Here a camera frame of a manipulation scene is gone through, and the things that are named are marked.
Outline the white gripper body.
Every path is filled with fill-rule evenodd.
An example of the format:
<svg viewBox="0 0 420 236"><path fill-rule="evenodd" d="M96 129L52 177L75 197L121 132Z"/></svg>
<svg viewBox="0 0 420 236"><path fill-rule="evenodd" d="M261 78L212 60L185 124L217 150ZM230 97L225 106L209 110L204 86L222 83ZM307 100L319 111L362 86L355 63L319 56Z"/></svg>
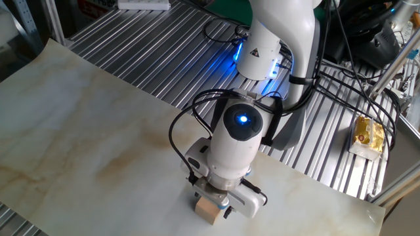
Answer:
<svg viewBox="0 0 420 236"><path fill-rule="evenodd" d="M192 167L198 178L192 184L194 191L223 211L231 206L232 212L253 218L266 204L266 195L245 176L229 180L216 175L216 166L208 165L210 157L211 141L207 138L197 140L185 154L187 163L182 163L181 168L188 172L188 167Z"/></svg>

